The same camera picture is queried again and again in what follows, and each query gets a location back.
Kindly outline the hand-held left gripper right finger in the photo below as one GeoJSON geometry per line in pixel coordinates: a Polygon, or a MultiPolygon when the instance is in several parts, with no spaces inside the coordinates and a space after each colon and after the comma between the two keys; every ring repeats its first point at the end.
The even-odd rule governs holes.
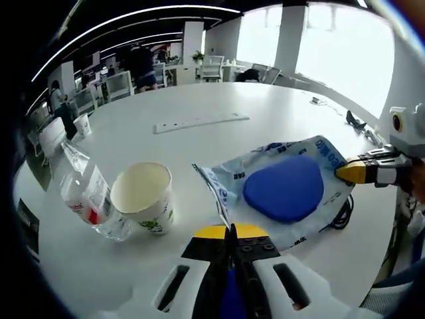
{"type": "Polygon", "coordinates": [[[291,255],[282,256],[256,226],[233,224],[236,285],[247,318],[344,318],[349,307],[329,283],[291,255]]]}

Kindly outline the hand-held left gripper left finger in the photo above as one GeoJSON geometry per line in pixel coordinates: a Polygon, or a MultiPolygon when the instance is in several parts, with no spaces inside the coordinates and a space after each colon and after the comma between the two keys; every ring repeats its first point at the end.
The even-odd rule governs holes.
{"type": "Polygon", "coordinates": [[[181,255],[148,272],[133,291],[136,318],[220,318],[227,282],[227,230],[205,227],[181,255]]]}

